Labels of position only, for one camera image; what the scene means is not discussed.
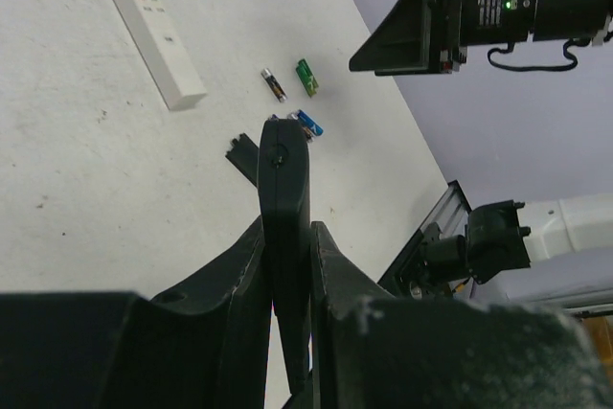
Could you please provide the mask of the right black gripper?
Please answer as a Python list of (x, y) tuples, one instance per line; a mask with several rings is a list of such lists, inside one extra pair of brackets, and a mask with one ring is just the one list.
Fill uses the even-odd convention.
[(467, 49), (523, 42), (536, 0), (397, 0), (349, 61), (352, 72), (378, 75), (457, 72)]

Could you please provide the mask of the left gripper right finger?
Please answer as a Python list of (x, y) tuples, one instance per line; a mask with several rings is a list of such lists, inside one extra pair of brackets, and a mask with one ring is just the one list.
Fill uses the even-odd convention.
[(561, 311), (391, 295), (310, 231), (317, 408), (608, 408), (591, 340)]

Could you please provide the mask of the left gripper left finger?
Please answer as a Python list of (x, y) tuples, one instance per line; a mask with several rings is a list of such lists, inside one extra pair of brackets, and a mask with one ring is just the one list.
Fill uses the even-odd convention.
[(253, 222), (147, 300), (133, 292), (1, 298), (5, 408), (261, 408), (270, 297)]

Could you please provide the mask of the black remote control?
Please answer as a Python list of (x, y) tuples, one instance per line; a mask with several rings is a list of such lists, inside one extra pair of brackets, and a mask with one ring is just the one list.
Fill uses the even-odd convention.
[(264, 253), (280, 330), (289, 391), (307, 381), (310, 335), (309, 153), (295, 120), (264, 123), (258, 163)]

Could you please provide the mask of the black battery cover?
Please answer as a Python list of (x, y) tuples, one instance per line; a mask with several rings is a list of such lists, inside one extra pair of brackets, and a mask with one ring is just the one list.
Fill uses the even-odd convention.
[(254, 186), (258, 181), (259, 147), (245, 133), (231, 140), (225, 157)]

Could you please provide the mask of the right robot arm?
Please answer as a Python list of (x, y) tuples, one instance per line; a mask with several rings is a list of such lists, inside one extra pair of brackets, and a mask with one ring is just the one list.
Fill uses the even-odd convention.
[[(398, 0), (352, 56), (353, 72), (377, 76), (444, 75), (459, 70), (471, 46), (508, 55), (526, 41), (560, 41), (563, 71), (575, 51), (612, 38), (612, 0)], [(484, 284), (503, 271), (612, 244), (608, 194), (503, 201), (467, 214), (460, 235), (427, 224), (382, 276), (396, 295), (454, 294), (454, 283)]]

